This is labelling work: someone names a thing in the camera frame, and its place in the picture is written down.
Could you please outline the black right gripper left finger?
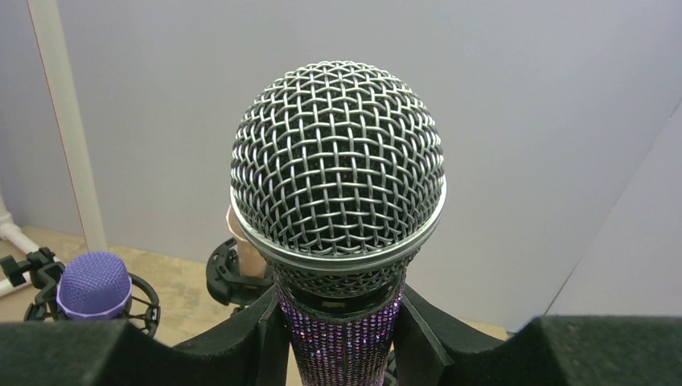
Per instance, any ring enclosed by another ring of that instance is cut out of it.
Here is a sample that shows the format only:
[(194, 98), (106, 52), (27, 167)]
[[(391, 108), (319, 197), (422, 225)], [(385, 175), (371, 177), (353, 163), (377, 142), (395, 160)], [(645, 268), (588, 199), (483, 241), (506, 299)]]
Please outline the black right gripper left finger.
[(123, 319), (1, 325), (3, 385), (283, 385), (288, 355), (275, 289), (173, 347)]

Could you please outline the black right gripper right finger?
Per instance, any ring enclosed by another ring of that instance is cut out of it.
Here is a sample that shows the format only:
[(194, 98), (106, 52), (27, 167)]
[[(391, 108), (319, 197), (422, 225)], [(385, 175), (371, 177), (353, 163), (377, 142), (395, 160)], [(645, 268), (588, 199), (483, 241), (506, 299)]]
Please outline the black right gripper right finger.
[(401, 385), (679, 385), (681, 320), (549, 315), (511, 338), (476, 330), (405, 287)]

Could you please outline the round base shock mount stand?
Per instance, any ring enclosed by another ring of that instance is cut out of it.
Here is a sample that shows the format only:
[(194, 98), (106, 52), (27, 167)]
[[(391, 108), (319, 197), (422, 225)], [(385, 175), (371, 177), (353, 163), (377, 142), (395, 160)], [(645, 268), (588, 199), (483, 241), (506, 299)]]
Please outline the round base shock mount stand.
[(220, 244), (208, 258), (206, 282), (211, 297), (224, 306), (235, 305), (235, 314), (263, 295), (273, 285), (273, 278), (270, 268), (264, 277), (240, 274), (237, 242), (233, 237)]

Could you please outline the cream peach plastic microphone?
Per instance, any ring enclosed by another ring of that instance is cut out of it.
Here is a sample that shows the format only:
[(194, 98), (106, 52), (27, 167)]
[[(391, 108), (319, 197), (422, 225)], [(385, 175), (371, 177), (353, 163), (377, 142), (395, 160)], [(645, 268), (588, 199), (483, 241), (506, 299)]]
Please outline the cream peach plastic microphone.
[(236, 239), (240, 274), (246, 277), (265, 278), (267, 263), (251, 242), (246, 239), (232, 206), (228, 207), (226, 222), (228, 230)]

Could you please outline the violet plastic microphone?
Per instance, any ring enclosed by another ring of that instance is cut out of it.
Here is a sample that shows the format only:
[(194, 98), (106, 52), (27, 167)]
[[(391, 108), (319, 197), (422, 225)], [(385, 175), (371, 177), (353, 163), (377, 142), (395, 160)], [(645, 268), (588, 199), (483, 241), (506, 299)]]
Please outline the violet plastic microphone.
[(131, 296), (132, 279), (124, 261), (109, 251), (91, 251), (66, 265), (56, 302), (70, 319), (112, 319)]

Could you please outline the purple glitter microphone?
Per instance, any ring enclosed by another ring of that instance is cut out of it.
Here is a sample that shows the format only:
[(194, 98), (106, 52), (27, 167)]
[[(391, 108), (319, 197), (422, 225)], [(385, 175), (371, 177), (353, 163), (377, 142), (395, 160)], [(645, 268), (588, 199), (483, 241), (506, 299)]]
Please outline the purple glitter microphone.
[(446, 201), (421, 98), (371, 64), (286, 72), (246, 109), (230, 198), (272, 269), (305, 385), (381, 385), (407, 269)]

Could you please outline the tripod shock mount stand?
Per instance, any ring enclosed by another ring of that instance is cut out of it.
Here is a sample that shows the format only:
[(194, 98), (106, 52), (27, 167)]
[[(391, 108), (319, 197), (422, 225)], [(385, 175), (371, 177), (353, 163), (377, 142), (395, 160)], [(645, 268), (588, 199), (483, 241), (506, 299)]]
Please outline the tripod shock mount stand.
[(25, 322), (52, 321), (99, 321), (130, 320), (144, 334), (153, 337), (161, 319), (160, 299), (154, 288), (141, 277), (130, 273), (132, 296), (120, 315), (112, 319), (70, 319), (56, 302), (57, 286), (67, 264), (58, 262), (55, 254), (46, 247), (28, 253), (23, 261), (16, 261), (11, 255), (1, 258), (1, 268), (12, 287), (24, 284), (38, 290), (34, 301), (24, 314)]

